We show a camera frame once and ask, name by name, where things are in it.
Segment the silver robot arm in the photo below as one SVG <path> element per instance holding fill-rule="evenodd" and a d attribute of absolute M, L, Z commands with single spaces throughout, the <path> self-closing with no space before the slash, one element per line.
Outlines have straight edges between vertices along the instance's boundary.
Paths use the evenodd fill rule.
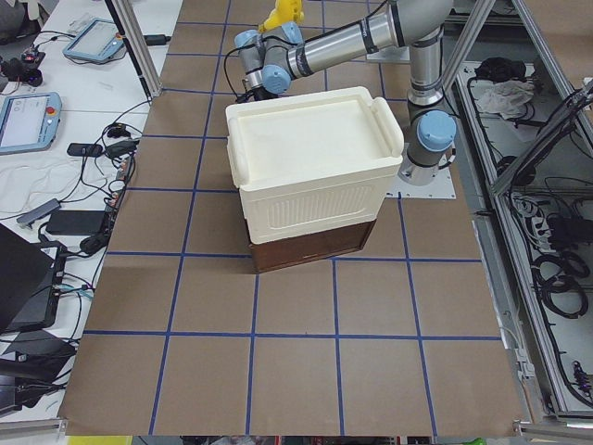
<path fill-rule="evenodd" d="M 306 39 L 298 26 L 304 18 L 301 2 L 278 1 L 262 24 L 234 38 L 233 52 L 245 73 L 245 91 L 235 100 L 273 99 L 296 79 L 388 47 L 406 47 L 414 138 L 398 176 L 410 185 L 428 185 L 453 161 L 444 155 L 453 149 L 457 126 L 440 108 L 443 25 L 452 8 L 450 1 L 384 1 L 360 19 Z"/>

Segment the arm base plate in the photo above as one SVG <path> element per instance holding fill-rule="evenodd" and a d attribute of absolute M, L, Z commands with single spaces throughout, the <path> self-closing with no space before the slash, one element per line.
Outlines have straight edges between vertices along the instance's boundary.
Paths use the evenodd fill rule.
<path fill-rule="evenodd" d="M 410 48 L 408 46 L 388 46 L 379 51 L 366 55 L 366 61 L 370 63 L 391 63 L 409 64 Z"/>
<path fill-rule="evenodd" d="M 437 166 L 422 168 L 408 159 L 399 167 L 390 186 L 387 198 L 455 199 L 457 197 L 450 168 Z"/>

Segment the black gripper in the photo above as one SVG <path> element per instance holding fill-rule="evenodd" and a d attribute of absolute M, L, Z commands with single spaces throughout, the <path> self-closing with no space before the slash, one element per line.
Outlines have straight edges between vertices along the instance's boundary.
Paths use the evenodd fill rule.
<path fill-rule="evenodd" d="M 261 85 L 252 87 L 247 79 L 242 80 L 242 85 L 244 86 L 245 91 L 241 95 L 237 96 L 237 103 L 246 103 L 250 100 L 264 101 L 279 97 L 277 94 L 269 92 Z"/>

